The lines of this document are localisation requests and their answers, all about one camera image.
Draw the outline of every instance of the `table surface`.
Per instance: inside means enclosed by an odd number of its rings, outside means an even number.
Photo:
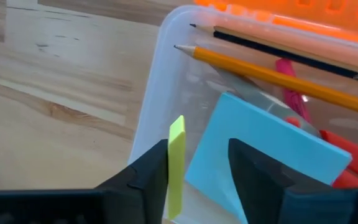
[[[126,166],[158,25],[191,0],[126,2],[0,0],[0,189],[90,188]]]

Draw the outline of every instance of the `yellow sticky tab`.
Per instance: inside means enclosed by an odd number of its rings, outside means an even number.
[[[181,212],[183,180],[185,178],[186,131],[183,115],[170,126],[168,139],[168,218]]]

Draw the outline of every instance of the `yellow pencil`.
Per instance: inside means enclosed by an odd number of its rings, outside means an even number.
[[[298,93],[324,100],[328,103],[358,111],[358,97],[356,96],[332,90],[299,78],[282,75],[268,68],[228,57],[202,47],[175,45],[175,48],[182,50],[197,60],[228,70],[240,77],[254,77],[290,90],[295,90]]]

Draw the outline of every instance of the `blue sticky note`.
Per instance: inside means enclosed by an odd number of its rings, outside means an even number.
[[[240,98],[223,93],[213,111],[186,180],[247,223],[231,177],[228,144],[237,138],[325,184],[347,167],[351,155]]]

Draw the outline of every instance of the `orange container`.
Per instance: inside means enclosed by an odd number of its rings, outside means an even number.
[[[358,0],[195,0],[195,3],[358,43]]]

